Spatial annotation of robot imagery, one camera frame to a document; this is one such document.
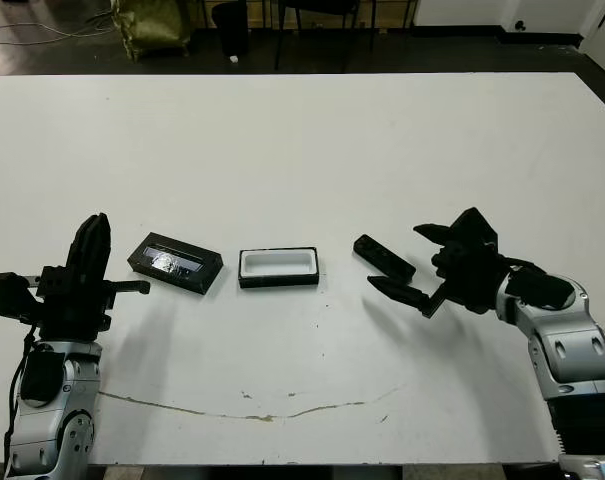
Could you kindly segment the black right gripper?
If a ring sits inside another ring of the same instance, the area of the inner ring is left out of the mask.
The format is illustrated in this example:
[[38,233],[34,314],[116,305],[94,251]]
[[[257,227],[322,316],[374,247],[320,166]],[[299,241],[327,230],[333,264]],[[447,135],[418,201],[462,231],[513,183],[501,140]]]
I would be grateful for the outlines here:
[[445,300],[474,313],[495,309],[498,287],[507,275],[496,242],[454,240],[452,229],[446,225],[421,224],[413,230],[436,245],[444,245],[431,258],[443,283],[432,295],[427,295],[390,277],[368,276],[368,282],[376,290],[415,308],[423,316],[433,316]]

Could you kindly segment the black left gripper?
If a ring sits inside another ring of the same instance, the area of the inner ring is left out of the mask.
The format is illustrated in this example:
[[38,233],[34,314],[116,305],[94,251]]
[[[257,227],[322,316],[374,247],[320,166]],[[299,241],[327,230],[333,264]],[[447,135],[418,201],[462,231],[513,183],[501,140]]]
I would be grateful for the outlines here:
[[93,214],[78,228],[64,267],[45,267],[27,276],[36,291],[25,322],[36,326],[44,340],[94,340],[110,328],[107,314],[119,293],[150,292],[147,281],[113,282],[104,278],[111,251],[106,214]]

